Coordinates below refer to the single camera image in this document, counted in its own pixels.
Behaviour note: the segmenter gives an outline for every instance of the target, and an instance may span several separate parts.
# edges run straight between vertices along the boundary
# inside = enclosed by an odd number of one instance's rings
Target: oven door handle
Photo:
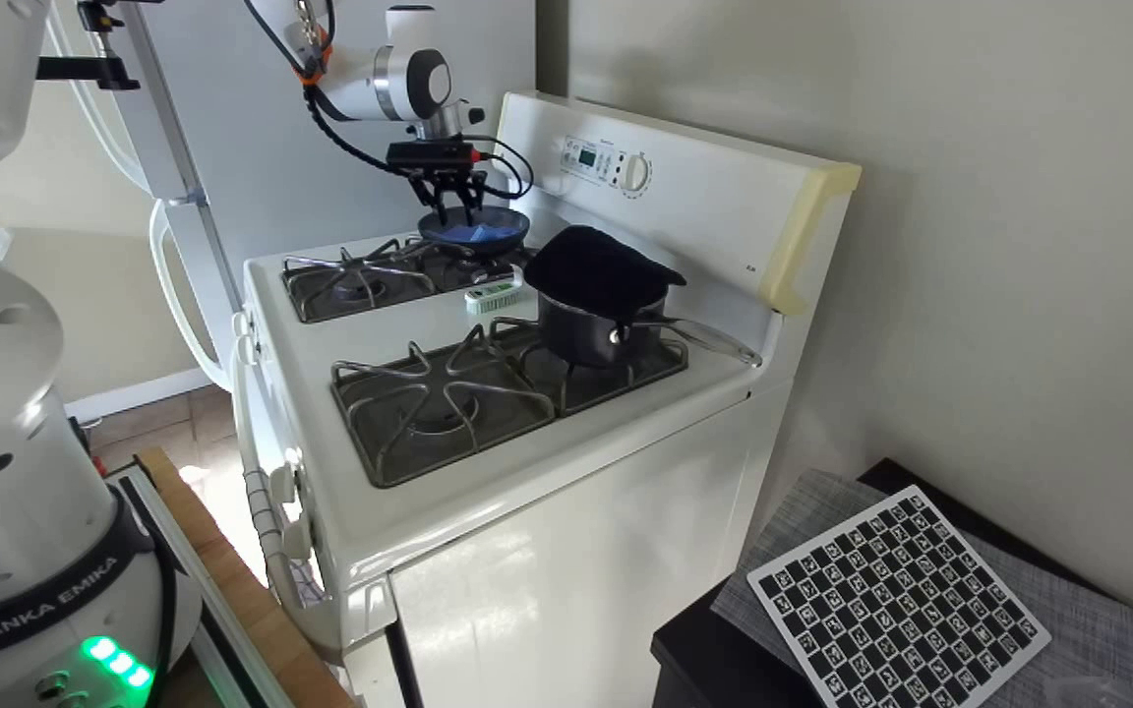
[[[252,406],[246,406],[246,378],[252,378],[252,325],[246,313],[236,313],[236,340],[231,340],[231,418],[245,462],[245,491],[252,525],[265,551],[265,575],[270,592],[281,597],[282,613],[304,629],[304,638],[326,652],[342,658],[338,608],[333,592],[326,592],[312,570],[312,540],[305,515],[288,519],[282,499],[275,496],[270,475],[260,466],[254,436],[252,436]]]

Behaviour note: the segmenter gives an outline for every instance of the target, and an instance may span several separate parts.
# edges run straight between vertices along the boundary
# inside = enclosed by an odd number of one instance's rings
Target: stove
[[[490,318],[463,340],[392,365],[333,365],[333,406],[374,486],[399,486],[560,418],[581,411],[687,365],[687,348],[648,336],[616,370],[553,356],[535,323]]]
[[[515,279],[526,247],[460,256],[429,239],[387,239],[367,256],[338,247],[329,264],[282,264],[282,288],[298,323],[326,323],[358,309]]]

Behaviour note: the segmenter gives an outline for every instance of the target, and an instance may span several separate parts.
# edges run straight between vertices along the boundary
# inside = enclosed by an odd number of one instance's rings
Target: pot handle
[[[724,330],[703,325],[703,323],[670,318],[670,313],[637,313],[631,325],[670,330],[670,332],[675,332],[675,336],[683,336],[683,340],[691,340],[691,347],[703,347],[703,348],[741,356],[741,360],[746,360],[746,365],[755,365],[755,370],[763,365],[763,356],[760,356],[750,347],[742,347],[742,340],[734,340],[734,336],[728,336]]]

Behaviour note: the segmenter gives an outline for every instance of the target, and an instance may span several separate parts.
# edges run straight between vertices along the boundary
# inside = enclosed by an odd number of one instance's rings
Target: white wall
[[[149,201],[98,153],[68,85],[34,85],[29,132],[0,165],[6,268],[63,318],[68,401],[193,370],[149,271]]]
[[[778,481],[896,457],[1133,602],[1133,2],[549,7],[572,94],[864,165]]]

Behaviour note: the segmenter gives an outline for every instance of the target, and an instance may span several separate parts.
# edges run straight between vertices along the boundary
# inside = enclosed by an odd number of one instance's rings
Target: white gas stove
[[[282,606],[374,705],[648,705],[652,623],[741,554],[858,170],[523,94],[501,138],[541,174],[526,247],[597,222],[652,251],[691,336],[553,360],[526,251],[252,259],[245,401],[282,449],[252,507]]]

